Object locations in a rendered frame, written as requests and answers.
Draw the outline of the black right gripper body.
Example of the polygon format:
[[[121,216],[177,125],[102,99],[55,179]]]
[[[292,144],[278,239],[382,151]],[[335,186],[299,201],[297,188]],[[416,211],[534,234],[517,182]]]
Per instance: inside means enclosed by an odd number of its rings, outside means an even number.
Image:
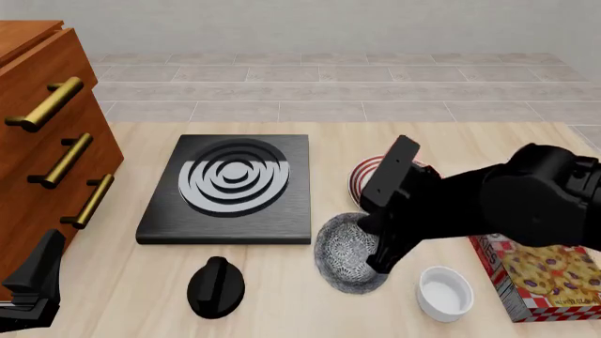
[[[428,209],[428,195],[439,182],[441,176],[431,166],[411,168],[388,205],[360,219],[361,230],[379,239],[422,241],[420,217]]]

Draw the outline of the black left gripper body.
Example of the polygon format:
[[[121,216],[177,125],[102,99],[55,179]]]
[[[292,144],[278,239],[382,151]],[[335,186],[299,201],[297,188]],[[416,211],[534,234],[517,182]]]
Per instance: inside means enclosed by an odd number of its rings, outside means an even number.
[[[59,310],[59,301],[35,293],[13,293],[11,301],[0,300],[0,330],[49,328]]]

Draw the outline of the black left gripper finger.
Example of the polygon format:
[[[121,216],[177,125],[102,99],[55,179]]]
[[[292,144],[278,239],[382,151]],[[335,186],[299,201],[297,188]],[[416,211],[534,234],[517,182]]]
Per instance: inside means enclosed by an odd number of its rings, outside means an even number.
[[[2,286],[13,293],[59,293],[59,270],[66,238],[51,229]]]

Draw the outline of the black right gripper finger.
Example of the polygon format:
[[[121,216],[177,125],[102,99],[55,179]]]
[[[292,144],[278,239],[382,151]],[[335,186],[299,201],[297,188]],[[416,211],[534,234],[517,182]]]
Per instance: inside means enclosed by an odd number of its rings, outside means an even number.
[[[405,255],[410,253],[419,241],[392,241],[389,238],[381,238],[375,253],[372,253],[366,259],[366,264],[376,273],[388,275],[395,264]]]

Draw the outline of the black patterned bowl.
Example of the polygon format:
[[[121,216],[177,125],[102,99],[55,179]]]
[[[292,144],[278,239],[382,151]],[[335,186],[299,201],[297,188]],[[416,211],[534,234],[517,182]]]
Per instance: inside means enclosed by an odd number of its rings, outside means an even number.
[[[382,286],[388,275],[375,272],[367,258],[378,248],[378,236],[358,226],[365,213],[342,213],[319,230],[314,246],[317,269],[324,280],[340,292],[364,295]]]

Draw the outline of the flat black plate on stalk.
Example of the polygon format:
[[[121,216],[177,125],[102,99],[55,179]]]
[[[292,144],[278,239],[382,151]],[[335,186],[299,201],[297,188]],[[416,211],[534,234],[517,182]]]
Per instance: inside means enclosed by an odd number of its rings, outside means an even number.
[[[419,149],[419,144],[406,135],[397,137],[362,189],[362,210],[374,213],[386,207],[407,176]]]

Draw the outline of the white plate with red rings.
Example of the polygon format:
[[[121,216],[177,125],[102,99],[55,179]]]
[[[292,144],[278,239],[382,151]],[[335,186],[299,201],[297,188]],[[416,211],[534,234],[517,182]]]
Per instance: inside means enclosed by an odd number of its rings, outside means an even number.
[[[360,196],[362,193],[362,189],[366,182],[374,174],[374,171],[376,170],[384,156],[385,155],[378,155],[362,160],[353,168],[353,170],[349,174],[347,189],[351,196],[351,199],[354,201],[355,205],[357,205],[361,210],[362,208],[360,206]],[[413,160],[411,168],[413,168],[414,170],[419,170],[420,168],[424,167],[426,167],[426,165],[423,162]]]

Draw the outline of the white ramekin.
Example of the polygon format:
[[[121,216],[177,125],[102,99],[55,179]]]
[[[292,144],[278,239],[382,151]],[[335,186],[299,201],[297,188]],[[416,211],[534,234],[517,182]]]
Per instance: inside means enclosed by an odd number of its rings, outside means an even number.
[[[474,303],[469,282],[448,267],[425,269],[417,283],[416,295],[422,311],[441,323],[459,320]]]

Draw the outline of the flat black stove plate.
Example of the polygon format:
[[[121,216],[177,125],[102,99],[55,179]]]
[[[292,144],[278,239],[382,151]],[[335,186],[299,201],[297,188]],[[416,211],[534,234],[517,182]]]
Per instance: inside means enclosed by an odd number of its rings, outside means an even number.
[[[183,134],[139,244],[310,244],[309,137]]]

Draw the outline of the printed cookie box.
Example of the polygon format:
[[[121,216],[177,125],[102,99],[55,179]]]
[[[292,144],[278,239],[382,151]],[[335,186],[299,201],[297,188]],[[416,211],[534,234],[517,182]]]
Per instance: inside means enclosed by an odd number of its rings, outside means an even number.
[[[498,234],[470,243],[514,323],[601,320],[601,267],[583,247],[525,247]]]

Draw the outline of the round black stove knob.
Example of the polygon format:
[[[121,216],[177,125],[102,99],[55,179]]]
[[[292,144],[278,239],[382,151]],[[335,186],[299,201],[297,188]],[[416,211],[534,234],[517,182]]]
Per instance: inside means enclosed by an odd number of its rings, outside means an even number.
[[[187,300],[193,312],[205,319],[218,319],[234,312],[245,294],[240,270],[222,256],[212,256],[189,281]]]

